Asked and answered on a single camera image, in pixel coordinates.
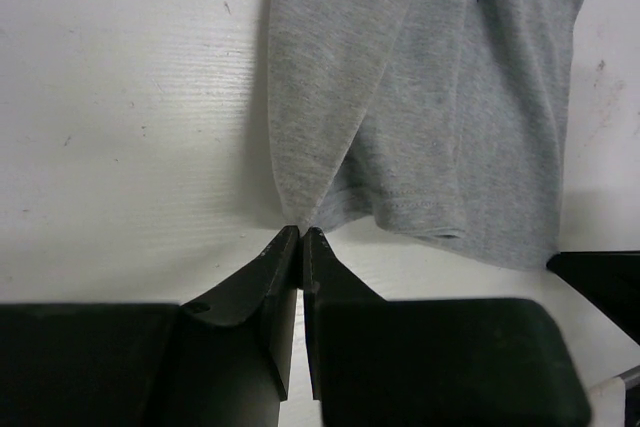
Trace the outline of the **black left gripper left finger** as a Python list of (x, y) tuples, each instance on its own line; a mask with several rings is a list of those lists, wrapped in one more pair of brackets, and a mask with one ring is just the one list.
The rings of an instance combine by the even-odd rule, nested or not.
[(274, 426), (287, 398), (299, 232), (182, 304), (1, 307), (5, 426)]

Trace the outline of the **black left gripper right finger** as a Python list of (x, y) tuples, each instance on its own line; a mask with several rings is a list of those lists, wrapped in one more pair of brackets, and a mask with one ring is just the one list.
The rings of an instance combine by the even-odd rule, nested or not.
[(549, 313), (521, 298), (387, 300), (323, 232), (302, 240), (305, 333), (327, 426), (586, 426)]

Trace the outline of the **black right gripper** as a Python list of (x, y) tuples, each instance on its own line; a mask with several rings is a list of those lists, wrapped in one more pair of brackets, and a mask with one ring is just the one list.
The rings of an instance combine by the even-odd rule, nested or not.
[(638, 251), (560, 252), (547, 262), (547, 269), (639, 343)]

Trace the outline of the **grey tank top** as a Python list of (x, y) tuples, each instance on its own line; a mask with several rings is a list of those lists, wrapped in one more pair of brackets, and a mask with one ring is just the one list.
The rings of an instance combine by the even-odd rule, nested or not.
[(480, 262), (557, 252), (584, 0), (271, 0), (269, 141), (286, 220)]

